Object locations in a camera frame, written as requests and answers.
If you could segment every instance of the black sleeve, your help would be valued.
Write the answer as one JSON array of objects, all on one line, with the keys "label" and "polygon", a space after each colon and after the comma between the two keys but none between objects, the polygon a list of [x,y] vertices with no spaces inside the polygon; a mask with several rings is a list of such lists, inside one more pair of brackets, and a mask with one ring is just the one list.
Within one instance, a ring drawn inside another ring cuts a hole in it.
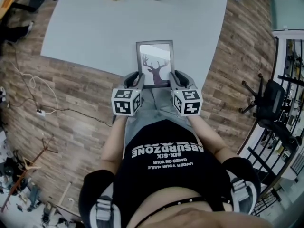
[{"label": "black sleeve", "polygon": [[256,188],[257,198],[260,196],[261,181],[249,160],[239,157],[230,158],[224,161],[223,166],[237,177],[252,182]]},{"label": "black sleeve", "polygon": [[86,228],[90,228],[90,211],[104,190],[114,181],[115,175],[107,170],[94,171],[84,178],[78,208]]}]

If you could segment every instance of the deer antler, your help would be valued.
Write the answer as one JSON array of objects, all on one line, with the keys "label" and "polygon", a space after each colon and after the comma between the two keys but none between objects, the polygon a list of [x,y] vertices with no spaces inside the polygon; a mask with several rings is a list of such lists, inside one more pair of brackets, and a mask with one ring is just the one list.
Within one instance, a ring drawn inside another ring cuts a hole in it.
[{"label": "deer antler", "polygon": [[159,61],[157,61],[157,63],[158,63],[158,68],[162,68],[162,67],[167,66],[167,65],[169,64],[169,61],[168,61],[168,60],[165,60],[164,64],[163,64],[163,65],[161,65],[161,66],[160,66]]},{"label": "deer antler", "polygon": [[146,54],[143,54],[143,56],[142,56],[142,65],[144,66],[144,67],[149,67],[149,68],[151,68],[152,69],[152,66],[149,66],[149,65],[147,65],[147,61],[149,60],[148,58],[147,58],[147,55]]}]

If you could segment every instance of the black pants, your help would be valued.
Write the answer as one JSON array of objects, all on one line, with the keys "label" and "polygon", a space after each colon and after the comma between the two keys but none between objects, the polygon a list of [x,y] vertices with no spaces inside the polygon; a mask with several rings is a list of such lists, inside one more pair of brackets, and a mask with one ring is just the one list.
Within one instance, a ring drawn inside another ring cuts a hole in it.
[{"label": "black pants", "polygon": [[8,40],[10,42],[17,42],[21,37],[25,36],[28,32],[28,26],[8,28],[0,26],[0,39]]}]

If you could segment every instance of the deer head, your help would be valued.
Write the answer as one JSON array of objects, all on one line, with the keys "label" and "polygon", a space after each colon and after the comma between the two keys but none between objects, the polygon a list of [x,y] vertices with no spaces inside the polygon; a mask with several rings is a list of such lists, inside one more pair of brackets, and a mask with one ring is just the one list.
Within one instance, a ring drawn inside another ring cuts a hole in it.
[{"label": "deer head", "polygon": [[155,83],[156,85],[167,83],[166,80],[162,80],[162,79],[161,79],[161,77],[160,77],[160,70],[161,70],[162,67],[167,66],[167,65],[169,64],[170,61],[165,60],[165,61],[164,61],[164,64],[161,65],[161,66],[160,66],[159,61],[157,61],[158,68],[154,68],[152,63],[151,63],[151,66],[149,66],[149,65],[147,64],[147,61],[148,61],[148,60],[149,60],[149,59],[147,58],[147,55],[146,55],[146,54],[143,54],[143,56],[142,56],[142,65],[143,65],[144,67],[148,67],[148,71],[149,71],[150,73],[153,74],[153,81],[154,81],[154,83]]}]

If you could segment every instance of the skin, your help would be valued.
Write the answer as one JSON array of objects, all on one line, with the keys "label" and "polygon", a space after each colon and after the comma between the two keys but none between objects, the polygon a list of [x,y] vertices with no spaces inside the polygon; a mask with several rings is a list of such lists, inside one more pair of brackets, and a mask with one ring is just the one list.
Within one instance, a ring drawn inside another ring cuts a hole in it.
[{"label": "skin", "polygon": [[[193,130],[215,158],[223,163],[229,158],[239,157],[225,144],[223,139],[198,115],[187,117]],[[124,133],[127,116],[117,116],[110,135],[103,147],[101,166],[103,170],[116,174],[123,158]],[[148,196],[132,216],[127,228],[136,225],[154,210],[173,201],[200,196],[193,190],[171,187]],[[146,221],[141,228],[269,228],[271,225],[258,217],[234,213],[230,204],[224,203],[227,212],[212,212],[205,201],[185,203],[162,210]]]}]

